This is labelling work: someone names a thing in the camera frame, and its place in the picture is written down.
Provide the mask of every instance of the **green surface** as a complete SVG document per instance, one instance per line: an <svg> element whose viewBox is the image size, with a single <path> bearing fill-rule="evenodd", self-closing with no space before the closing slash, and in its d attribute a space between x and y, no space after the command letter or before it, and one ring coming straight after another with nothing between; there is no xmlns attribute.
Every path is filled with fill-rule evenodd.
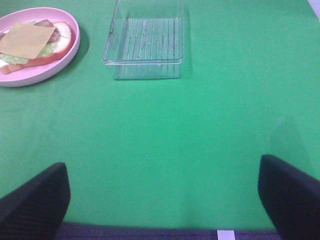
<svg viewBox="0 0 320 240"><path fill-rule="evenodd" d="M307 0L185 1L182 78L111 78L114 1L0 0L0 16L75 16L74 60L41 83L0 88L0 196L66 162L66 221L270 229L260 156L320 177L320 24Z"/></svg>

